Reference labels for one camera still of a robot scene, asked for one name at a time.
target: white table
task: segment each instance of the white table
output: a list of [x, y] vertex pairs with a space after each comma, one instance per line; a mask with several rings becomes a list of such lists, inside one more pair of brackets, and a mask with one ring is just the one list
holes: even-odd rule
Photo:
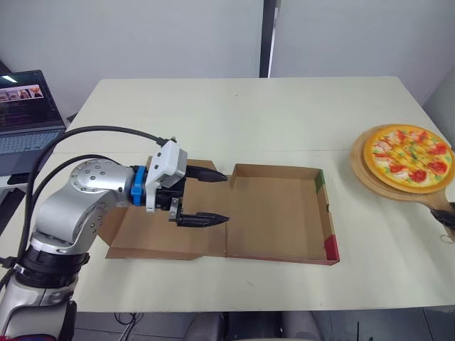
[[[393, 122], [440, 134], [391, 77], [102, 81], [72, 127], [116, 124], [177, 136], [190, 158], [213, 160], [225, 173], [235, 163], [322, 168], [341, 261], [319, 266], [215, 257], [106, 260], [108, 246], [97, 238], [76, 288], [79, 309], [337, 310], [455, 304], [455, 246], [441, 242], [443, 227], [422, 205], [372, 194], [350, 169], [349, 147], [356, 136]], [[143, 163], [154, 150], [135, 137], [87, 134], [58, 148], [40, 178], [85, 152], [103, 152], [129, 165]], [[65, 183], [68, 171], [49, 184], [41, 199]], [[447, 195], [455, 200], [454, 184]], [[15, 253], [22, 219], [23, 205], [0, 239], [0, 256]]]
[[26, 183], [16, 183], [14, 185], [8, 184], [8, 180], [11, 176], [0, 176], [0, 204], [3, 202], [5, 199], [6, 195], [8, 192], [11, 192], [12, 190], [18, 188], [20, 190], [25, 191], [27, 188]]

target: white wall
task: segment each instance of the white wall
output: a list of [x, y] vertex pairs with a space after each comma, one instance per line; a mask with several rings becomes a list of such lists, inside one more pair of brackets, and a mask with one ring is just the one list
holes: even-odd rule
[[455, 69], [447, 74], [423, 108], [455, 148]]
[[272, 77], [394, 75], [423, 104], [454, 49], [454, 0], [282, 0]]
[[0, 60], [63, 116], [103, 78], [257, 77], [262, 0], [0, 0]]

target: toy pizza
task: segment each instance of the toy pizza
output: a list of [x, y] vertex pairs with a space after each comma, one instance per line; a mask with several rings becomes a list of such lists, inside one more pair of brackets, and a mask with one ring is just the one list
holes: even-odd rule
[[418, 126], [391, 125], [377, 131], [365, 142], [363, 157], [382, 182], [406, 192], [434, 192], [454, 177], [450, 147]]

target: laptop keyboard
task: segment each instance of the laptop keyboard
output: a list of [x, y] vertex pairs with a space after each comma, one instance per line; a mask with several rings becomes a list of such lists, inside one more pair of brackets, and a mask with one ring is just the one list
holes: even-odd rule
[[39, 151], [58, 136], [58, 131], [41, 134], [0, 137], [0, 154]]

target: pizza box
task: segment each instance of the pizza box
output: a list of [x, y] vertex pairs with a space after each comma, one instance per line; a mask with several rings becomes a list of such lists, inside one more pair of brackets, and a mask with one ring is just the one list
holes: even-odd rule
[[[211, 161], [188, 164], [215, 169]], [[236, 164], [229, 181], [188, 178], [186, 214], [230, 217], [212, 227], [177, 227], [168, 212], [117, 208], [98, 230], [107, 258], [182, 259], [235, 257], [331, 265], [338, 246], [323, 171], [316, 168]]]

